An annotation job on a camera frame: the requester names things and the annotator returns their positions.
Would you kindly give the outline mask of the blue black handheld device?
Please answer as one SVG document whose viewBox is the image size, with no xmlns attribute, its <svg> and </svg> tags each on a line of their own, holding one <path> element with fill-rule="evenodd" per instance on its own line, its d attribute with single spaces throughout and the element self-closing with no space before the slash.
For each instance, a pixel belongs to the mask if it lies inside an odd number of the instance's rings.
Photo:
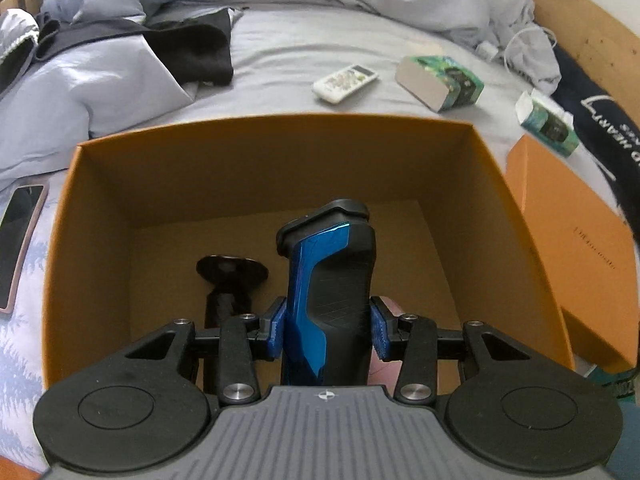
<svg viewBox="0 0 640 480">
<path fill-rule="evenodd" d="M 371 361 L 370 289 L 376 259 L 369 209 L 332 200 L 277 232 L 288 259 L 281 380 L 360 386 Z"/>
</svg>

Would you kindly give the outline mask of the orange box lid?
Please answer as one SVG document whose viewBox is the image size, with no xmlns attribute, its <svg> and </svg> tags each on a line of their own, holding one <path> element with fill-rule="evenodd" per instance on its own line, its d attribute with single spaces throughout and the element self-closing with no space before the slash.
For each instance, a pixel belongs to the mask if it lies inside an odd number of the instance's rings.
<svg viewBox="0 0 640 480">
<path fill-rule="evenodd" d="M 635 367 L 639 297 L 631 230 L 529 134 L 509 152 L 506 182 L 532 233 L 572 351 L 609 373 Z"/>
</svg>

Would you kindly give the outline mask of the pink computer mouse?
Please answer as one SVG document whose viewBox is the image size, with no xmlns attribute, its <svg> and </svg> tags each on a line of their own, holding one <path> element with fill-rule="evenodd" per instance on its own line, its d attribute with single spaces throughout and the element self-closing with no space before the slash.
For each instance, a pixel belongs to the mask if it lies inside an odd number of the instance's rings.
<svg viewBox="0 0 640 480">
<path fill-rule="evenodd" d="M 409 335 L 418 316 L 406 313 L 390 298 L 373 296 L 371 306 L 372 354 L 368 384 L 384 386 L 393 394 L 405 359 Z"/>
</svg>

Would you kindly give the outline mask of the orange cardboard box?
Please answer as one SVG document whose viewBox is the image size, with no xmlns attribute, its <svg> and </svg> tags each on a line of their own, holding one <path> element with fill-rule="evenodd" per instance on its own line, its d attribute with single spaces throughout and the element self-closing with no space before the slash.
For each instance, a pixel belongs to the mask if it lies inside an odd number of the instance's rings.
<svg viewBox="0 0 640 480">
<path fill-rule="evenodd" d="M 563 315 L 503 173 L 461 122 L 273 115 L 156 127 L 76 148 L 49 247 L 47 386 L 176 318 L 202 322 L 201 258 L 261 262 L 254 307 L 318 275 L 456 328 L 479 320 L 564 366 Z"/>
</svg>

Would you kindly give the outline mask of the open green tissue pack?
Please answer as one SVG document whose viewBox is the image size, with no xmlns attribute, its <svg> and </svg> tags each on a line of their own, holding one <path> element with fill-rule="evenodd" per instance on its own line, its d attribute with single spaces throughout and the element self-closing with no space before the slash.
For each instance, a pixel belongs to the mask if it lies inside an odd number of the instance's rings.
<svg viewBox="0 0 640 480">
<path fill-rule="evenodd" d="M 580 141 L 574 116 L 537 89 L 523 92 L 515 103 L 518 123 L 558 154 L 568 157 Z"/>
</svg>

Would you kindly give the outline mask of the smartphone with pink case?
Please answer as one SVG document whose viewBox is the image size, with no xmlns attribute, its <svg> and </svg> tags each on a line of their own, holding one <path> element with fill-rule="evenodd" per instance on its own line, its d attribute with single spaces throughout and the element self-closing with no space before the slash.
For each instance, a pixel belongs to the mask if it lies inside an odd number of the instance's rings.
<svg viewBox="0 0 640 480">
<path fill-rule="evenodd" d="M 14 310 L 17 287 L 32 232 L 46 201 L 49 185 L 31 183 L 14 188 L 1 218 L 1 313 Z"/>
</svg>

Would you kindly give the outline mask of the white remote control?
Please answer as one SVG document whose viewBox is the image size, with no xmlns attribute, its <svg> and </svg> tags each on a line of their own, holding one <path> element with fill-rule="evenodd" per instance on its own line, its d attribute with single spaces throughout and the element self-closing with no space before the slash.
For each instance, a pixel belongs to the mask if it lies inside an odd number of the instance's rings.
<svg viewBox="0 0 640 480">
<path fill-rule="evenodd" d="M 378 73 L 360 64 L 352 64 L 317 80 L 311 87 L 315 96 L 330 104 L 340 104 L 344 99 L 367 87 L 378 79 Z"/>
</svg>

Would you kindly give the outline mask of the navy printed pillow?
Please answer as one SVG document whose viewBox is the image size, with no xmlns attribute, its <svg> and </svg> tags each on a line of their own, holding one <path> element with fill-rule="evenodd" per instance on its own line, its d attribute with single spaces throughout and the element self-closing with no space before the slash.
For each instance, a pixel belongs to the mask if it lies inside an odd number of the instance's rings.
<svg viewBox="0 0 640 480">
<path fill-rule="evenodd" d="M 606 180 L 632 234 L 638 237 L 639 127 L 566 50 L 557 46 L 554 53 L 561 80 L 551 97 L 574 116 L 574 129 L 580 142 L 604 167 Z"/>
</svg>

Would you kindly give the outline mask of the black garment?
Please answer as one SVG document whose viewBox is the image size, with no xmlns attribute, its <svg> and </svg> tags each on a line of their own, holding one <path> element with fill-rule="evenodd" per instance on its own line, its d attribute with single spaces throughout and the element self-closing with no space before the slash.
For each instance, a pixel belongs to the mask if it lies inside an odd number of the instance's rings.
<svg viewBox="0 0 640 480">
<path fill-rule="evenodd" d="M 1 15 L 1 92 L 6 94 L 30 66 L 52 60 L 70 49 L 95 42 L 140 36 L 178 84 L 232 81 L 228 8 L 176 22 L 145 26 L 126 18 L 65 24 L 49 14 L 22 9 Z"/>
</svg>

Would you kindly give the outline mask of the light blue jacket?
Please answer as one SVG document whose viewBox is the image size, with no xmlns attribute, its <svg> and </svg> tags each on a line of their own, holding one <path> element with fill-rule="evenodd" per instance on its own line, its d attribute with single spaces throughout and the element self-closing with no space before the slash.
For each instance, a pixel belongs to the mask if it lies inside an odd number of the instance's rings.
<svg viewBox="0 0 640 480">
<path fill-rule="evenodd" d="M 194 101 L 139 35 L 74 47 L 30 68 L 1 98 L 1 186 L 70 166 L 76 145 Z"/>
</svg>

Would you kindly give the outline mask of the wooden headboard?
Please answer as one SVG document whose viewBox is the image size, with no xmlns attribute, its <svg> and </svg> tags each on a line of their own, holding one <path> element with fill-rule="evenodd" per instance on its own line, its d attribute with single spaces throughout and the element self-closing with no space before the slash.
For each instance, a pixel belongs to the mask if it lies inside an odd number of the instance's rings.
<svg viewBox="0 0 640 480">
<path fill-rule="evenodd" d="M 591 0 L 534 0 L 536 21 L 634 120 L 639 120 L 639 37 Z"/>
</svg>

